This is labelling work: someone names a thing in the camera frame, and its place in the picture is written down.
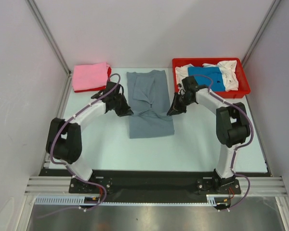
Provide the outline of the grey polo shirt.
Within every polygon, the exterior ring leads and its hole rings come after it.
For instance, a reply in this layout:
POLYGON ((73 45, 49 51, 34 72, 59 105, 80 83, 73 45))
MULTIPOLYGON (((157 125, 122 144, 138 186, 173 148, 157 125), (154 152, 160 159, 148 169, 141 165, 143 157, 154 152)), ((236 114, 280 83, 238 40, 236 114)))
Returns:
POLYGON ((131 139, 166 137, 174 134, 167 76, 164 70, 148 73, 127 73, 128 104, 133 111, 129 117, 131 139))

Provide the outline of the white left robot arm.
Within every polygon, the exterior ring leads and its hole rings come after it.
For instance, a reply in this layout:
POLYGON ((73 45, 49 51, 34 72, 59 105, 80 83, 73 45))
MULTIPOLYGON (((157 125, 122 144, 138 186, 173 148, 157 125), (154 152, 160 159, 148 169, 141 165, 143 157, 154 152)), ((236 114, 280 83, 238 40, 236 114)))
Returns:
POLYGON ((56 117, 50 123, 46 152, 54 164, 64 165, 73 176, 81 179, 80 187, 88 193, 96 189, 97 181, 91 177, 93 170, 81 156, 82 132, 97 117, 112 110, 119 117, 133 115, 124 96, 124 87, 109 81, 80 111, 67 119, 56 117))

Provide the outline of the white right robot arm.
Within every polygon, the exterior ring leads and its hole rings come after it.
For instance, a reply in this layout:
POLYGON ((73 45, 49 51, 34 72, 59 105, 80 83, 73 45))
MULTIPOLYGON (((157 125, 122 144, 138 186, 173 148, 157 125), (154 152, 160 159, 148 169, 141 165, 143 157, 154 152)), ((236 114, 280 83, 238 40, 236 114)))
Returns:
POLYGON ((182 80, 183 92, 175 93, 168 116, 186 113, 192 103, 206 107, 216 116, 216 136, 221 144, 220 156, 214 170, 213 189, 224 193, 230 187, 229 179, 235 173, 235 160, 238 149, 248 146, 254 136, 251 120, 243 103, 229 103, 213 92, 207 85, 199 85, 194 76, 182 80))

